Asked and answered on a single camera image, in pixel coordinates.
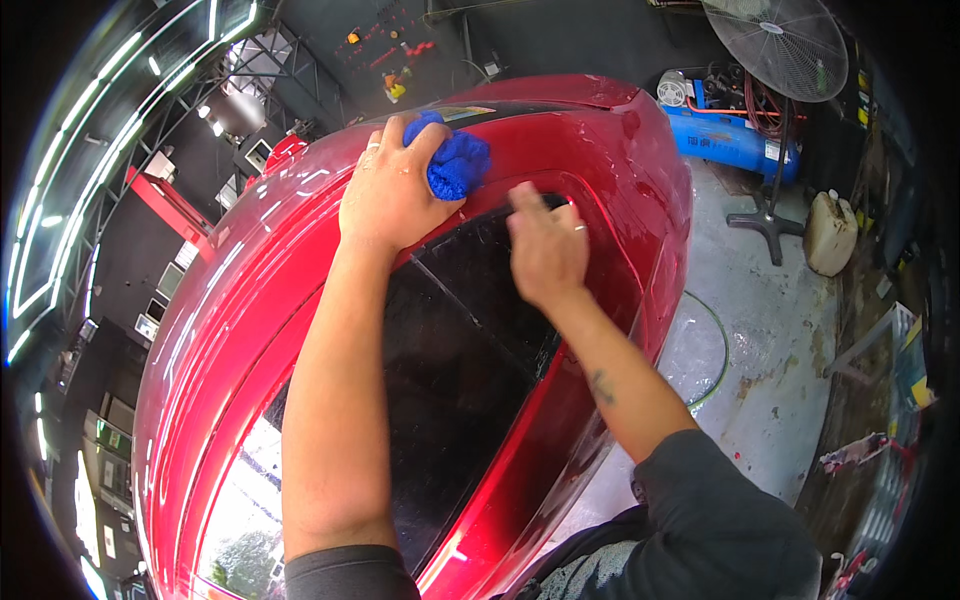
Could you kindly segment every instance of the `red car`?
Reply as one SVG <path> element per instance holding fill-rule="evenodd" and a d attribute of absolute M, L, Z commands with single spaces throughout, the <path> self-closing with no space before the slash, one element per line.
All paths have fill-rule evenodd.
<path fill-rule="evenodd" d="M 490 142 L 492 168 L 391 277 L 394 515 L 423 598 L 486 598 L 528 565 L 610 443 L 576 358 L 516 293 L 507 190 L 531 180 L 550 203 L 576 203 L 587 285 L 650 360 L 684 288 L 692 193 L 666 115 L 631 84 L 517 79 L 431 108 Z M 167 309 L 133 447 L 137 528 L 161 598 L 284 596 L 287 384 L 339 241 L 338 202 L 377 127 L 280 156 Z"/>

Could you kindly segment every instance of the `blue microfiber towel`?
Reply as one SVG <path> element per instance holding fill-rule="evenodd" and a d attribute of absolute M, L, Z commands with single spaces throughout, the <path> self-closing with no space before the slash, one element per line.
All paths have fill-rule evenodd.
<path fill-rule="evenodd" d="M 444 118 L 436 110 L 425 110 L 420 118 L 403 132 L 403 145 L 423 131 L 428 123 L 442 123 Z M 426 168 L 426 180 L 433 195 L 441 200 L 460 200 L 480 187 L 480 181 L 490 170 L 490 144 L 467 132 L 453 132 L 453 137 L 440 145 Z"/>

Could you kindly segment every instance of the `hand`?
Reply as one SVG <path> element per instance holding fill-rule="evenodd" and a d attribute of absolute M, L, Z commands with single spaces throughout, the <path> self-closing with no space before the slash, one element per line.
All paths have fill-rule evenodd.
<path fill-rule="evenodd" d="M 463 200 L 434 198 L 426 180 L 427 164 L 450 137 L 450 129 L 431 123 L 404 148 L 403 130 L 409 122 L 408 116 L 392 116 L 385 129 L 370 136 L 340 204 L 341 243 L 396 254 L 463 205 Z"/>
<path fill-rule="evenodd" d="M 586 291 L 587 228 L 581 227 L 572 204 L 548 210 L 529 181 L 510 190 L 509 196 L 516 210 L 507 217 L 516 288 L 524 300 L 550 317 L 564 300 Z"/>

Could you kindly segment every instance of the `fan base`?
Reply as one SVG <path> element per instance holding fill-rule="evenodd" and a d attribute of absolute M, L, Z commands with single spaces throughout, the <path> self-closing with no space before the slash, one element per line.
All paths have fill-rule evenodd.
<path fill-rule="evenodd" d="M 727 227 L 735 229 L 751 229 L 759 232 L 767 240 L 770 249 L 770 262 L 775 267 L 783 265 L 783 251 L 780 249 L 781 235 L 803 235 L 804 226 L 796 221 L 783 219 L 773 212 L 773 207 L 767 203 L 763 193 L 754 193 L 756 212 L 734 213 L 727 215 Z"/>

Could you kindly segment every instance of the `green hose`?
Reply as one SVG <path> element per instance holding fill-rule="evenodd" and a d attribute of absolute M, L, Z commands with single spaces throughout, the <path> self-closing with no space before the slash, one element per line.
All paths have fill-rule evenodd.
<path fill-rule="evenodd" d="M 713 393 L 716 392 L 717 389 L 720 387 L 720 384 L 723 383 L 723 378 L 727 376 L 727 366 L 730 364 L 730 340 L 727 339 L 727 330 L 724 329 L 723 324 L 720 323 L 720 317 L 717 317 L 717 314 L 713 312 L 713 309 L 707 306 L 706 302 L 697 298 L 693 293 L 688 292 L 687 290 L 684 290 L 684 294 L 687 294 L 694 300 L 700 302 L 700 305 L 707 310 L 707 312 L 713 318 L 713 321 L 717 323 L 718 327 L 720 327 L 720 333 L 723 334 L 723 353 L 724 353 L 723 370 L 720 371 L 720 376 L 717 377 L 717 380 L 713 382 L 713 385 L 711 385 L 710 388 L 706 390 L 702 396 L 700 396 L 696 400 L 686 405 L 686 408 L 692 413 L 693 411 L 703 406 L 704 402 L 706 402 L 711 396 L 713 396 Z"/>

